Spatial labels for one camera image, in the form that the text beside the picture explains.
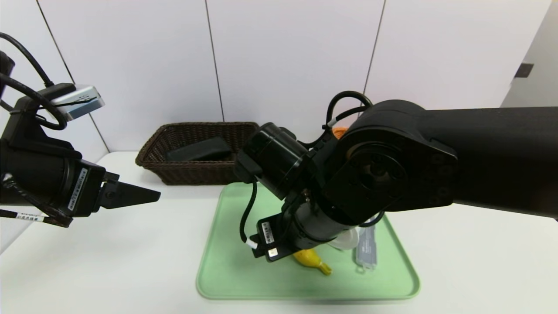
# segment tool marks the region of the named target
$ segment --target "label sticker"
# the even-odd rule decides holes
[[[79,193],[85,182],[85,177],[87,176],[88,170],[85,168],[81,169],[79,173],[78,181],[75,183],[74,192],[71,194],[70,203],[68,203],[68,209],[74,211],[75,204],[78,202]]]
[[[277,252],[277,248],[273,248],[269,251],[267,251],[267,254],[269,254],[270,258],[277,256],[279,253]]]
[[[266,244],[275,242],[273,233],[271,232],[271,225],[269,222],[262,223],[263,235],[266,237]]]
[[[30,213],[17,213],[16,219],[42,222],[45,217],[41,215],[33,215]]]

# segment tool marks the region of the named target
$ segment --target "white table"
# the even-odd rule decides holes
[[[461,205],[388,214],[421,278],[411,300],[204,299],[195,278],[222,187],[165,186],[136,154],[99,164],[161,200],[33,224],[0,256],[3,314],[558,313],[558,222]]]

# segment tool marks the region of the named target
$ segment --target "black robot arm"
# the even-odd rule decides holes
[[[81,159],[71,143],[48,137],[43,127],[62,130],[67,122],[103,106],[92,86],[54,84],[33,56],[11,36],[1,33],[31,62],[45,82],[35,91],[9,75],[15,62],[0,51],[0,106],[9,120],[0,139],[0,204],[33,205],[48,216],[0,208],[0,217],[19,218],[68,227],[74,217],[87,217],[100,207],[118,208],[155,202],[161,195],[119,182],[119,176]],[[14,107],[2,101],[6,86],[26,96]],[[38,115],[45,109],[57,124]]]
[[[392,100],[339,140],[328,125],[307,149],[268,123],[240,152],[239,177],[285,199],[258,222],[256,257],[326,243],[383,211],[462,203],[558,217],[558,107],[428,111]],[[269,230],[281,241],[266,241]]]

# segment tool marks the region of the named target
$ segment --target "brown wicker basket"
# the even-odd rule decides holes
[[[239,180],[233,173],[234,161],[251,134],[253,122],[193,122],[161,126],[145,143],[136,164],[151,170],[167,185],[229,184]],[[220,136],[232,155],[218,161],[165,161],[165,152]]]

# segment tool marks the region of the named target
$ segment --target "cable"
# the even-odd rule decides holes
[[[5,101],[0,100],[0,107],[6,109],[7,111],[13,111],[13,107],[8,105]]]
[[[254,206],[254,202],[256,201],[256,194],[258,193],[258,183],[256,180],[252,182],[252,196],[250,197],[250,201],[242,214],[242,218],[240,219],[240,239],[242,242],[248,244],[252,249],[258,248],[258,244],[246,237],[246,233],[244,232],[244,226],[246,225],[246,219],[248,219],[248,215],[252,210],[252,206]]]
[[[370,99],[368,99],[368,97],[366,97],[362,93],[355,92],[355,91],[340,92],[339,94],[335,95],[333,97],[333,99],[331,99],[331,102],[329,102],[328,113],[325,117],[325,123],[326,124],[329,121],[331,121],[331,118],[333,118],[333,109],[335,108],[335,105],[337,104],[337,102],[340,101],[341,99],[347,98],[347,97],[356,98],[356,99],[360,100],[364,107],[372,107],[372,102],[370,101]]]
[[[386,213],[385,211],[378,212],[378,216],[376,216],[372,221],[365,222],[365,223],[360,224],[358,226],[361,227],[361,228],[372,227],[373,225],[379,223],[379,221],[382,219],[382,217],[385,213]]]
[[[52,122],[39,120],[40,125],[42,125],[44,127],[47,127],[49,129],[52,129],[52,130],[63,130],[63,129],[66,128],[66,126],[68,125],[68,122],[66,121],[66,118],[64,118],[64,115],[60,112],[60,110],[58,110],[48,99],[46,99],[45,96],[35,92],[30,87],[14,80],[13,78],[11,78],[11,77],[3,74],[3,73],[0,73],[0,81],[4,82],[7,86],[10,86],[11,88],[13,88],[17,91],[22,92],[23,94],[30,97],[31,99],[33,99],[38,104],[45,107],[46,110],[48,112],[50,112],[52,114],[52,116],[54,116],[54,118],[58,122],[58,124],[54,124]]]
[[[338,101],[340,101],[341,99],[345,98],[345,97],[352,97],[352,98],[356,98],[358,100],[360,100],[363,104],[363,106],[360,107],[355,107],[352,109],[349,109],[343,113],[341,113],[340,115],[336,116],[335,119],[333,119],[333,109],[335,108],[335,105],[337,104]],[[331,128],[340,120],[353,115],[355,113],[358,112],[363,112],[366,111],[368,108],[372,107],[373,104],[370,101],[370,99],[368,99],[368,97],[366,97],[364,94],[359,93],[359,92],[354,92],[354,91],[345,91],[345,92],[340,92],[339,94],[335,95],[335,97],[333,97],[333,99],[331,100],[331,102],[329,103],[328,106],[328,112],[326,114],[326,120],[325,120],[325,124],[322,126],[322,129],[324,129],[324,133],[322,133],[322,135],[320,135],[320,137],[318,137],[317,140],[311,142],[311,143],[304,143],[301,141],[298,141],[300,143],[300,145],[304,146],[306,149],[311,149],[312,147],[314,147],[328,132],[331,132]]]
[[[45,71],[42,69],[41,65],[37,62],[37,60],[33,57],[33,55],[15,38],[12,36],[0,32],[0,38],[3,38],[9,41],[12,45],[18,48],[19,51],[29,60],[31,65],[35,68],[39,76],[41,77],[42,81],[45,83],[45,87],[53,86],[54,83],[49,79],[49,76],[46,75]]]
[[[64,214],[61,210],[54,208],[48,204],[44,204],[35,197],[31,196],[26,190],[17,184],[12,174],[6,173],[2,178],[2,186],[6,189],[14,189],[21,197],[23,197],[29,204],[37,207],[43,213],[49,215],[46,222],[53,225],[68,227],[72,222],[73,218]]]
[[[2,210],[2,209],[0,209],[0,217],[16,218],[16,219],[22,219],[31,222],[44,222],[44,223],[48,223],[49,225],[55,225],[55,226],[66,227],[66,228],[69,226],[60,223],[58,220],[52,217],[32,215],[29,213],[18,213],[18,212],[12,212],[12,211]]]
[[[350,115],[354,115],[355,113],[359,113],[359,112],[363,112],[366,111],[369,107],[356,107],[356,108],[352,108],[349,109],[347,111],[342,112],[340,115],[336,116],[334,119],[331,119],[325,126],[324,128],[329,128],[331,129],[338,121],[345,119],[346,117],[350,116]]]

